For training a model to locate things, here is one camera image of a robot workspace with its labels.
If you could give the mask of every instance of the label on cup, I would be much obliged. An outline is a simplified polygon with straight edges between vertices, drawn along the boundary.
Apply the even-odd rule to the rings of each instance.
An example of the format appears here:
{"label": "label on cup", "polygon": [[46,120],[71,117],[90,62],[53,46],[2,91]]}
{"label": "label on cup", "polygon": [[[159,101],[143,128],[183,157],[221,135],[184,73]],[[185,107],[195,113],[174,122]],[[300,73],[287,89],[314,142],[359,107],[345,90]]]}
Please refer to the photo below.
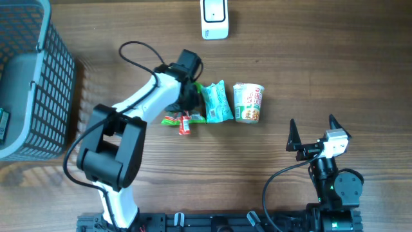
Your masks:
{"label": "label on cup", "polygon": [[235,119],[237,122],[259,121],[264,87],[258,84],[237,83],[233,86]]}

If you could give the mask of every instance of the wood grain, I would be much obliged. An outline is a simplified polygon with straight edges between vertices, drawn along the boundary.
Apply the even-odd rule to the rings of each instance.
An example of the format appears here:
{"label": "wood grain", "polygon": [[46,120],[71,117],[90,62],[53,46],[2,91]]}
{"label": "wood grain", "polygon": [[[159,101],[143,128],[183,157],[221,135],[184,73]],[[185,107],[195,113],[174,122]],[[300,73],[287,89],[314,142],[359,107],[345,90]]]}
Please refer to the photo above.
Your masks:
{"label": "wood grain", "polygon": [[[303,142],[321,137],[333,113],[353,135],[340,168],[361,172],[365,231],[412,226],[412,4],[409,1],[231,1],[230,36],[204,41],[199,3],[53,5],[52,20],[77,58],[79,103],[71,123],[82,132],[92,107],[135,93],[147,73],[120,59],[130,40],[150,43],[166,62],[182,49],[200,55],[200,82],[221,79],[229,102],[236,82],[265,87],[256,125],[195,125],[181,137],[160,125],[147,131],[133,182],[141,211],[174,213],[261,210],[267,178],[295,164],[285,152],[288,123]],[[159,65],[147,49],[125,55]],[[83,174],[74,165],[70,170]],[[96,191],[62,174],[61,159],[0,163],[1,231],[74,231],[82,213],[102,211]],[[317,200],[305,168],[281,175],[268,191],[270,209],[303,209]]]}

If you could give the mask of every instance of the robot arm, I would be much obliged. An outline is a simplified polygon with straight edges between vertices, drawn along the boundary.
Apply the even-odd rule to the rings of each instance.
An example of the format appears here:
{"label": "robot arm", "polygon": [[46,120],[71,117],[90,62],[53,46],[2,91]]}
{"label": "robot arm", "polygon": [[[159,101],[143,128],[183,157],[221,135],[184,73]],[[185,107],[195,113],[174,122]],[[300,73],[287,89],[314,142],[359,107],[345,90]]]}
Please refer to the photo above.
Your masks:
{"label": "robot arm", "polygon": [[[138,216],[130,185],[142,162],[147,125],[165,108],[168,111],[184,111],[199,105],[193,76],[200,64],[201,60],[195,53],[184,50],[177,63],[162,64],[154,69],[158,77],[157,87],[129,111],[116,115],[156,85],[154,75],[143,88],[125,101],[112,108],[99,104],[93,109],[88,128],[114,115],[116,117],[84,138],[77,157],[77,167],[84,171],[95,186],[107,191],[117,227],[129,228]],[[119,146],[104,140],[104,135],[114,134],[122,138]],[[112,224],[104,195],[99,193],[104,206],[103,218]]]}

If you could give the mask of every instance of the black cable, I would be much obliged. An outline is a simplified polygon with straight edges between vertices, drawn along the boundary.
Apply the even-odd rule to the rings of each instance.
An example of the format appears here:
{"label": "black cable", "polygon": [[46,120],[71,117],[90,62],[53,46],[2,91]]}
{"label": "black cable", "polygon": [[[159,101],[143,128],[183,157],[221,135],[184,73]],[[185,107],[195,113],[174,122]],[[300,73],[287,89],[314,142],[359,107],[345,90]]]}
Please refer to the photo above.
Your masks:
{"label": "black cable", "polygon": [[277,173],[273,174],[273,175],[268,179],[268,181],[266,181],[266,184],[265,184],[265,187],[263,187],[263,193],[262,193],[263,211],[265,212],[265,215],[266,215],[268,221],[270,222],[270,224],[271,224],[276,230],[278,230],[279,232],[282,232],[282,231],[278,228],[278,226],[275,224],[275,222],[270,218],[269,213],[268,213],[268,209],[266,208],[266,190],[267,190],[269,184],[270,184],[271,181],[272,181],[275,177],[277,177],[278,175],[280,175],[280,174],[282,174],[282,173],[284,173],[284,172],[286,172],[286,171],[292,170],[292,169],[294,169],[294,168],[298,168],[298,167],[307,165],[307,164],[311,163],[312,161],[314,161],[315,159],[317,159],[320,155],[321,155],[321,154],[319,153],[319,154],[315,155],[315,156],[314,156],[312,159],[310,159],[310,160],[307,160],[307,161],[304,161],[304,162],[302,162],[302,163],[300,163],[300,164],[296,164],[296,165],[290,166],[290,167],[288,167],[288,168],[282,169],[281,171],[278,171]]}
{"label": "black cable", "polygon": [[195,79],[193,79],[193,82],[196,82],[199,79],[201,73],[203,72],[203,62],[202,61],[200,61],[200,65],[201,65],[200,73],[198,74],[198,76]]}
{"label": "black cable", "polygon": [[111,209],[110,201],[109,201],[109,198],[108,198],[108,192],[107,192],[104,188],[102,188],[102,187],[94,186],[94,185],[92,185],[92,184],[88,184],[88,183],[85,183],[85,182],[81,182],[81,181],[79,181],[79,180],[76,180],[76,179],[69,173],[69,171],[68,171],[68,161],[69,161],[69,157],[70,157],[72,151],[75,149],[76,145],[77,145],[85,136],[87,136],[88,134],[90,134],[93,130],[97,129],[99,126],[101,126],[101,125],[103,125],[103,124],[105,124],[105,123],[108,123],[108,122],[112,121],[115,117],[118,117],[119,115],[121,115],[121,114],[123,114],[123,113],[125,113],[125,112],[127,112],[127,111],[129,111],[129,110],[131,110],[131,109],[133,109],[137,104],[139,104],[139,103],[142,102],[146,97],[148,97],[150,94],[152,94],[153,91],[156,89],[156,87],[158,87],[159,77],[157,76],[157,74],[156,74],[154,71],[146,68],[145,66],[142,66],[141,64],[138,64],[138,63],[136,63],[136,62],[134,62],[134,61],[131,61],[131,60],[129,60],[128,58],[126,58],[126,57],[123,56],[123,54],[122,54],[122,48],[125,47],[125,46],[128,45],[128,44],[141,44],[141,45],[144,45],[144,46],[148,47],[148,49],[152,50],[152,51],[159,57],[160,61],[164,64],[164,61],[163,61],[162,57],[160,57],[159,53],[158,53],[154,48],[152,48],[152,47],[149,46],[148,44],[145,44],[145,43],[139,42],[139,41],[129,41],[129,42],[126,42],[126,43],[122,44],[122,46],[120,46],[120,48],[118,49],[118,53],[119,53],[120,57],[121,57],[123,60],[125,60],[125,61],[127,61],[127,62],[129,62],[129,63],[131,63],[131,64],[139,67],[139,68],[142,68],[143,70],[146,70],[146,71],[148,71],[150,74],[152,74],[152,75],[154,76],[154,79],[155,79],[155,85],[153,85],[153,87],[152,87],[145,95],[143,95],[141,98],[139,98],[139,100],[135,101],[134,103],[132,103],[130,106],[128,106],[128,107],[125,108],[124,110],[122,110],[122,111],[120,111],[120,112],[118,112],[118,113],[116,113],[116,114],[114,114],[114,115],[112,115],[112,116],[110,116],[110,117],[108,117],[108,118],[106,118],[106,119],[104,119],[104,120],[101,120],[100,122],[98,122],[98,123],[92,125],[90,128],[88,128],[88,129],[87,129],[81,136],[79,136],[79,137],[73,142],[73,144],[69,147],[69,149],[68,149],[67,152],[66,152],[66,155],[64,156],[64,160],[63,160],[63,171],[64,171],[64,174],[65,174],[73,183],[78,184],[78,185],[80,185],[80,186],[97,189],[97,190],[99,190],[99,191],[101,191],[101,192],[103,193],[104,199],[105,199],[105,201],[106,201],[106,205],[107,205],[107,207],[108,207],[108,211],[109,211],[109,215],[110,215],[110,220],[111,220],[111,222],[112,222],[112,224],[113,224],[113,227],[115,228],[115,231],[116,231],[116,232],[120,232],[121,230],[120,230],[120,229],[117,227],[117,225],[116,225],[115,216],[114,216],[113,211],[112,211],[112,209]]}

